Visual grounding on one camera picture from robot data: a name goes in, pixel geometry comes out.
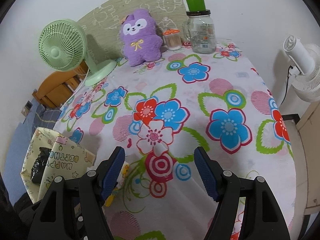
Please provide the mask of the yellow cartoon tissue pack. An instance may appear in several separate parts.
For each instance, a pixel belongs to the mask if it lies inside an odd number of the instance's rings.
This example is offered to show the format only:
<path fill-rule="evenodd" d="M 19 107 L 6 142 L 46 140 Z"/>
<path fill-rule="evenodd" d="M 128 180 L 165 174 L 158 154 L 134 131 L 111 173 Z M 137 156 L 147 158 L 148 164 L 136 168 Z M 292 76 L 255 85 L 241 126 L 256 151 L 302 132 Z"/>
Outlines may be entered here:
<path fill-rule="evenodd" d="M 126 176 L 129 172 L 129 169 L 130 169 L 129 163 L 125 161 L 122 165 L 120 174 L 116 180 L 116 184 L 115 184 L 111 194 L 105 200 L 105 204 L 104 204 L 105 207 L 109 207 L 112 204 L 114 198 L 117 196 L 118 192 L 123 187 L 123 185 L 125 183 Z"/>

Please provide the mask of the purple plush toy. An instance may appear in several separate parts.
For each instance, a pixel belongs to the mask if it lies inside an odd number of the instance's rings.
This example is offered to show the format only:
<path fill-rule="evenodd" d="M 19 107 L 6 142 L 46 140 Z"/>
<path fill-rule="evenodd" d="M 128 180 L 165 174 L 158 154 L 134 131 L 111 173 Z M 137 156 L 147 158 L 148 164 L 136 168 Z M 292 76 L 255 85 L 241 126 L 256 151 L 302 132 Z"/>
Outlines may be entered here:
<path fill-rule="evenodd" d="M 161 58 L 163 40 L 156 32 L 156 22 L 146 9 L 127 15 L 120 28 L 123 53 L 131 67 Z"/>

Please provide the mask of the black plastic bag bundle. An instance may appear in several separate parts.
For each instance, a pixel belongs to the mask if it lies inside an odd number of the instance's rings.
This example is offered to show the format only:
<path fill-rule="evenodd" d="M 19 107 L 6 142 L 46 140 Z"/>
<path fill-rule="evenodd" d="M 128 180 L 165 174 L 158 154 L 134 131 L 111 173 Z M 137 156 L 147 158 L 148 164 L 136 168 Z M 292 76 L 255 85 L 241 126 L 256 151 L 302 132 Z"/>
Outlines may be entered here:
<path fill-rule="evenodd" d="M 40 150 L 40 153 L 31 168 L 31 174 L 30 174 L 30 179 L 34 184 L 41 183 L 43 173 L 46 168 L 48 158 L 50 156 L 50 152 L 52 151 L 51 148 L 47 148 L 47 147 L 40 147 L 39 150 Z"/>

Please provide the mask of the grey plaid pillow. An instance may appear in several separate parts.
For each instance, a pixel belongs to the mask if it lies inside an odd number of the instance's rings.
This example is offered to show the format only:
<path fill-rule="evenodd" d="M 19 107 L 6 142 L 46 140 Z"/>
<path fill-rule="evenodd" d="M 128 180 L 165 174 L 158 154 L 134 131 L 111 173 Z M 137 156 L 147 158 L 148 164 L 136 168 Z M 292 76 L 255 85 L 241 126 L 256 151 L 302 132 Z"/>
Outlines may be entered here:
<path fill-rule="evenodd" d="M 26 128 L 32 132 L 38 127 L 53 129 L 61 114 L 60 109 L 46 108 L 38 102 L 32 104 L 31 110 L 24 108 L 26 116 L 23 124 L 26 125 Z"/>

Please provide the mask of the floral tablecloth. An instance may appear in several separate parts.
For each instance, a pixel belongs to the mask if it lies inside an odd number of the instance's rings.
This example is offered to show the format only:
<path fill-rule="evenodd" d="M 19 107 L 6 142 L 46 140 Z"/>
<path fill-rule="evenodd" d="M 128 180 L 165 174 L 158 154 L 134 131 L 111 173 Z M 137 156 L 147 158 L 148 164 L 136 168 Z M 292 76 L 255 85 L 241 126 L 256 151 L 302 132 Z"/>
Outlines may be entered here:
<path fill-rule="evenodd" d="M 115 239 L 203 239 L 217 208 L 194 163 L 202 147 L 240 178 L 262 176 L 292 225 L 293 153 L 283 117 L 261 76 L 232 41 L 201 55 L 185 44 L 154 62 L 81 88 L 55 130 L 96 156 L 125 150 L 129 171 L 104 208 Z"/>

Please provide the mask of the green desk fan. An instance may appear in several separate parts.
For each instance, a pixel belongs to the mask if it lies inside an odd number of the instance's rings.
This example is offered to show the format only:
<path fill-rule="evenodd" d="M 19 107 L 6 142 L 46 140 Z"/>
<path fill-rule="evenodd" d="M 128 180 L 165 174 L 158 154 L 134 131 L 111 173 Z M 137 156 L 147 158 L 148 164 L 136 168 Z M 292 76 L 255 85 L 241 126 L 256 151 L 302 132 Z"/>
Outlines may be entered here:
<path fill-rule="evenodd" d="M 73 20 L 57 20 L 46 25 L 38 41 L 39 54 L 43 61 L 55 70 L 67 72 L 84 62 L 89 73 L 84 85 L 93 86 L 115 69 L 114 60 L 96 64 L 88 52 L 87 36 L 83 28 Z"/>

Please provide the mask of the glass jar with green cup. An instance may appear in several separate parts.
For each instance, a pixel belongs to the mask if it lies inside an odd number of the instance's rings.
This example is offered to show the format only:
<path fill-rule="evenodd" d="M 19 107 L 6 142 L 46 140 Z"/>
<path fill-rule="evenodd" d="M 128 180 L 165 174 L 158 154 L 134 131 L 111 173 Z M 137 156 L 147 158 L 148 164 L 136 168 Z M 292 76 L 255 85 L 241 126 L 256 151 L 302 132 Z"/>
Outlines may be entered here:
<path fill-rule="evenodd" d="M 211 12 L 204 0 L 186 0 L 188 19 L 183 23 L 185 38 L 191 43 L 193 52 L 212 54 L 216 50 L 216 36 Z"/>

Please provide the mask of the wall socket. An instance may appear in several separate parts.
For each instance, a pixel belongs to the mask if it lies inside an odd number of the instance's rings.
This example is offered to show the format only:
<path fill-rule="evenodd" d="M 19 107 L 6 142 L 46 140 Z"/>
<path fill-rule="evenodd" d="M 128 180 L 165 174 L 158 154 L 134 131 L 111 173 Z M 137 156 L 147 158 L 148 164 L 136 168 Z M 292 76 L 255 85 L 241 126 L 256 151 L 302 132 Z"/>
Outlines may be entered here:
<path fill-rule="evenodd" d="M 33 104 L 30 102 L 30 101 L 27 101 L 27 103 L 25 104 L 25 109 L 27 109 L 27 110 L 31 110 L 31 108 L 32 108 L 32 106 L 33 106 Z"/>

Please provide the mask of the white standing fan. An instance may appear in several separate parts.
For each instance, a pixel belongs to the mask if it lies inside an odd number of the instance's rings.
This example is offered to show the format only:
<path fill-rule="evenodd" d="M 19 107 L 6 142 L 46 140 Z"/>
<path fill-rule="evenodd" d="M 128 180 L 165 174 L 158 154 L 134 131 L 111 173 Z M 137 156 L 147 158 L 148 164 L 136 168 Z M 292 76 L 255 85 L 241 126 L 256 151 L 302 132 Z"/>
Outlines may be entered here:
<path fill-rule="evenodd" d="M 287 69 L 285 87 L 277 105 L 285 101 L 290 87 L 305 102 L 319 101 L 319 46 L 302 44 L 298 37 L 290 35 L 283 43 L 283 50 L 293 64 Z"/>

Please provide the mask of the cotton swab jar orange lid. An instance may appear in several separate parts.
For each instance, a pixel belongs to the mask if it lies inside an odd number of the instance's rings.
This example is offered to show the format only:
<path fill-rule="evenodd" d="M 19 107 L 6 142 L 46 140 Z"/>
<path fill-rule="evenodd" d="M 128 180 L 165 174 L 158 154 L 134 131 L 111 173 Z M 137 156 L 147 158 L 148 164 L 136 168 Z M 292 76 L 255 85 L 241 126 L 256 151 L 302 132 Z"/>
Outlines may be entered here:
<path fill-rule="evenodd" d="M 163 37 L 169 50 L 179 50 L 182 48 L 182 40 L 178 29 L 167 29 L 163 32 Z"/>

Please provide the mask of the beige door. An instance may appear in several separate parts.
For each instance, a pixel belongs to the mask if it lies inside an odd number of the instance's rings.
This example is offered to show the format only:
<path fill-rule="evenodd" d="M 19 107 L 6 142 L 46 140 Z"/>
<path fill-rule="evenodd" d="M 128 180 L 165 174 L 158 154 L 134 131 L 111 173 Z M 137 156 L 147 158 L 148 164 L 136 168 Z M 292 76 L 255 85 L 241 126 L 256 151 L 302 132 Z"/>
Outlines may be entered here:
<path fill-rule="evenodd" d="M 311 215 L 319 212 L 319 102 L 302 117 L 285 115 L 296 169 L 296 209 Z"/>

